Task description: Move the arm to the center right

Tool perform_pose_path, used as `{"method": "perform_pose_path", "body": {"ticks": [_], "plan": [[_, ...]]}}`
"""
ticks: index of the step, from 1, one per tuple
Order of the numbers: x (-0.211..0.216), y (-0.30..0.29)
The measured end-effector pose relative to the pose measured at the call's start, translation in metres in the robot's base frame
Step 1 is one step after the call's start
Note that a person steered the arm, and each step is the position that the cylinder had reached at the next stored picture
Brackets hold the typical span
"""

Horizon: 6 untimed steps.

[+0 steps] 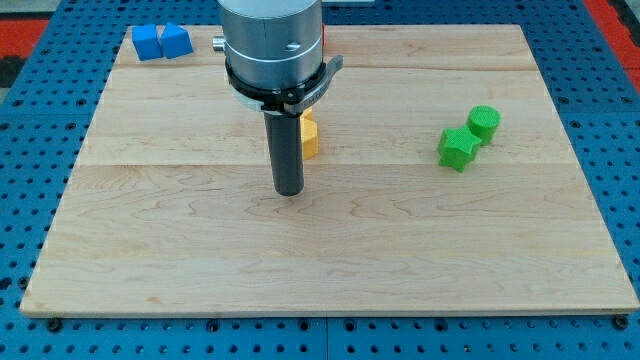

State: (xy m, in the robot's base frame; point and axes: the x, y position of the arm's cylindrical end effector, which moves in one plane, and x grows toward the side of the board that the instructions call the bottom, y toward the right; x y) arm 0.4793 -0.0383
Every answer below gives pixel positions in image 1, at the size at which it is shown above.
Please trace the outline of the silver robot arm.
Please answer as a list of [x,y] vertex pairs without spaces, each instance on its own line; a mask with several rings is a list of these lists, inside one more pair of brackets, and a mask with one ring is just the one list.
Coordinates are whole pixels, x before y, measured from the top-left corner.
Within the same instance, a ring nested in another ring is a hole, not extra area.
[[246,94],[311,88],[323,76],[320,0],[220,0],[229,81]]

